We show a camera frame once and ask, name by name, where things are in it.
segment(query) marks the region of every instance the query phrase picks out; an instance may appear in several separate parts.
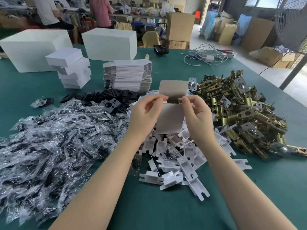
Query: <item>pile of white plastic parts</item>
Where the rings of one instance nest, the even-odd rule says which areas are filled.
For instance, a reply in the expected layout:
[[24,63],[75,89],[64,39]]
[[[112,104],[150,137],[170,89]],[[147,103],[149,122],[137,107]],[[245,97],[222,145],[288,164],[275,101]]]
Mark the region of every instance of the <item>pile of white plastic parts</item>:
[[[159,90],[152,90],[146,95],[158,93]],[[136,103],[130,104],[127,110],[128,115],[131,114],[131,110]],[[229,145],[230,138],[221,135],[217,128],[214,128],[214,134],[217,142],[229,156],[236,155]],[[201,201],[204,200],[202,193],[209,197],[209,192],[199,181],[196,172],[207,160],[199,147],[195,146],[193,142],[194,140],[190,137],[185,120],[182,125],[182,131],[179,134],[157,134],[154,128],[137,151],[140,155],[149,153],[152,157],[148,161],[151,171],[148,170],[146,174],[140,174],[140,181],[157,184],[160,186],[160,190],[167,189],[173,185],[188,185],[193,194],[198,196]],[[247,159],[233,160],[242,170],[252,169],[251,166],[245,164],[248,162]]]

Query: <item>pink shirt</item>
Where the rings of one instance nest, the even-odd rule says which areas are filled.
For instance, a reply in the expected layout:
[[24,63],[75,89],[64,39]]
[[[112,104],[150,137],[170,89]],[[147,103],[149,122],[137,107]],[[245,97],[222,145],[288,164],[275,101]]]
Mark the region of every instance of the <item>pink shirt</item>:
[[113,14],[113,9],[109,0],[90,0],[90,8],[96,16],[97,25],[99,27],[111,26],[109,13]]

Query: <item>pile of brass latches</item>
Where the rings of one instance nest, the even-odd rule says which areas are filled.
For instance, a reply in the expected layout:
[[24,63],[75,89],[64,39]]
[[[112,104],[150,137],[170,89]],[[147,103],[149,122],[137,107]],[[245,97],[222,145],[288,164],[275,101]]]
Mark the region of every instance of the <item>pile of brass latches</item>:
[[269,152],[307,156],[307,149],[286,145],[286,120],[274,113],[275,107],[265,103],[266,98],[255,86],[246,84],[243,70],[231,71],[224,79],[205,75],[197,86],[197,95],[216,116],[213,122],[223,127],[220,132],[243,153],[256,152],[262,158],[268,158]]

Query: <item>metal pole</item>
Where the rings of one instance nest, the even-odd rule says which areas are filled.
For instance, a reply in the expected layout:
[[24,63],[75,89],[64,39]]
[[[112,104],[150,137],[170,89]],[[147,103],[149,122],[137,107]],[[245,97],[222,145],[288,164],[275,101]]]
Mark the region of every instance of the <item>metal pole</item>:
[[302,60],[297,64],[297,66],[292,70],[289,76],[284,80],[284,82],[279,87],[281,90],[284,90],[289,83],[293,80],[293,78],[300,72],[300,70],[305,66],[307,63],[307,55],[304,55]]

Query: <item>pile of plastic bags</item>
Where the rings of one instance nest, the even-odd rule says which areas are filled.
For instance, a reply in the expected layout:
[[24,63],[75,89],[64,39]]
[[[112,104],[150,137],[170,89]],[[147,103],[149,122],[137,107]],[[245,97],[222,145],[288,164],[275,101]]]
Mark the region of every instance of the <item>pile of plastic bags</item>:
[[72,99],[21,119],[19,133],[0,140],[0,213],[19,224],[57,217],[124,136],[129,116]]

